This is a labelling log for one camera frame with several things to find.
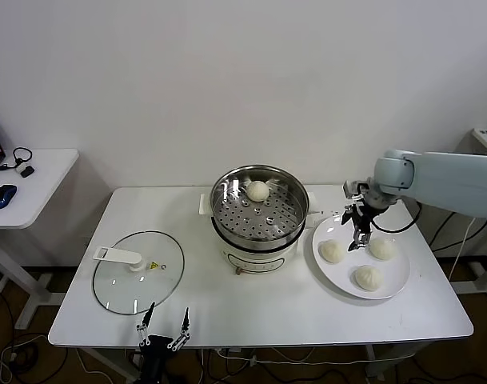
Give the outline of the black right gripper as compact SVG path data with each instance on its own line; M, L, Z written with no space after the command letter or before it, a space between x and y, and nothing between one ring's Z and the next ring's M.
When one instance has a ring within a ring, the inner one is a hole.
M366 248L369 244L371 224L377 216L377 210L373 207L363 204L353 204L346 206L343 215L341 216L341 224L344 226L350 219L352 219L355 231L353 232L353 241L348 247L348 251L354 251L359 248Z

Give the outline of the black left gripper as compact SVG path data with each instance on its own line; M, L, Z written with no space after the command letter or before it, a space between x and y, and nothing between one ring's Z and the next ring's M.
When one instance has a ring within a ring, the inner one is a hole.
M136 325L139 337L139 349L145 358L170 358L173 351L179 351L190 340L190 308L187 307L182 320L180 334L175 338L148 335L148 325L152 318L155 302L144 314L142 322Z

